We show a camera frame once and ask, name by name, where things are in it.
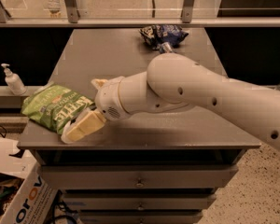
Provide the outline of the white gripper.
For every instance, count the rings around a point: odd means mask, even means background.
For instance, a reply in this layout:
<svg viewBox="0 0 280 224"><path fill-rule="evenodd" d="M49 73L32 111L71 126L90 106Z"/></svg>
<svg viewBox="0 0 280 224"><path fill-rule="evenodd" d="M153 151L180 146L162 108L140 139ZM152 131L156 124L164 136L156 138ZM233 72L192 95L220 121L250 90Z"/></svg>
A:
<svg viewBox="0 0 280 224"><path fill-rule="evenodd" d="M123 77L98 79L91 81L97 90L94 98L97 109L83 110L75 120L68 121L63 128L61 139L66 144L81 140L105 126L106 119L128 119L131 115L123 108L119 99L119 84Z"/></svg>

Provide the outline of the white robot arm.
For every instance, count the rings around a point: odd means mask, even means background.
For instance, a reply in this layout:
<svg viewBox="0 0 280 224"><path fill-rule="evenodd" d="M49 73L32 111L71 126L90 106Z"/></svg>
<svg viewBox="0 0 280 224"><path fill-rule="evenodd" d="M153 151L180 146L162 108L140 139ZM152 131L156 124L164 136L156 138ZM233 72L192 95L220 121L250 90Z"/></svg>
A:
<svg viewBox="0 0 280 224"><path fill-rule="evenodd" d="M279 90L224 77L183 55L163 53L145 72L91 83L97 89L94 107L66 123L65 143L100 130L109 120L200 106L280 151Z"/></svg>

